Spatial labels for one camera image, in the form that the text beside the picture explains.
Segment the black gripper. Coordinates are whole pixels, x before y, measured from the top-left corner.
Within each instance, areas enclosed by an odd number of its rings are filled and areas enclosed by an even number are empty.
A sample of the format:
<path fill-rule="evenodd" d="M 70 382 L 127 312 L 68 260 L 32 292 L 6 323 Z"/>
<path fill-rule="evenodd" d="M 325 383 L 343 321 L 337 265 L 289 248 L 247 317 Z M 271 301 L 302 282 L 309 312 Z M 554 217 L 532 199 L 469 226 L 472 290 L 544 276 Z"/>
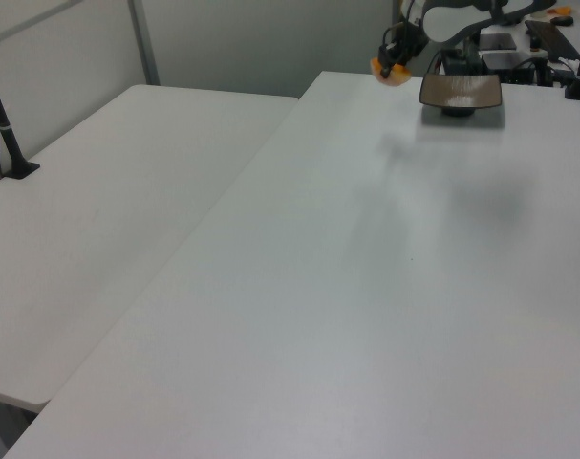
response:
<path fill-rule="evenodd" d="M 400 21 L 383 33 L 377 59 L 381 66 L 389 66 L 390 62 L 408 62 L 419 55 L 425 45 L 426 36 L 420 27 Z M 381 76 L 388 78 L 392 72 L 392 68 L 382 68 Z"/>

